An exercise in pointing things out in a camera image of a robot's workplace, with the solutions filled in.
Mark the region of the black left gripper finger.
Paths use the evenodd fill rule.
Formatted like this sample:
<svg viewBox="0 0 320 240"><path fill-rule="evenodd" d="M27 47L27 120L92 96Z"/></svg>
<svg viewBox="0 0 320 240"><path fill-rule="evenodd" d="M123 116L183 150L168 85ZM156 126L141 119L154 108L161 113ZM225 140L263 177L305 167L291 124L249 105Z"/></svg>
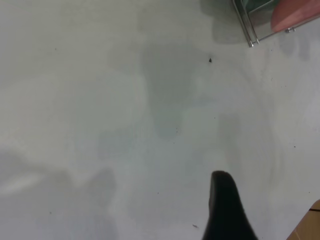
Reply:
<svg viewBox="0 0 320 240"><path fill-rule="evenodd" d="M208 221L204 240L256 240L238 188L226 171L213 171L210 178Z"/></svg>

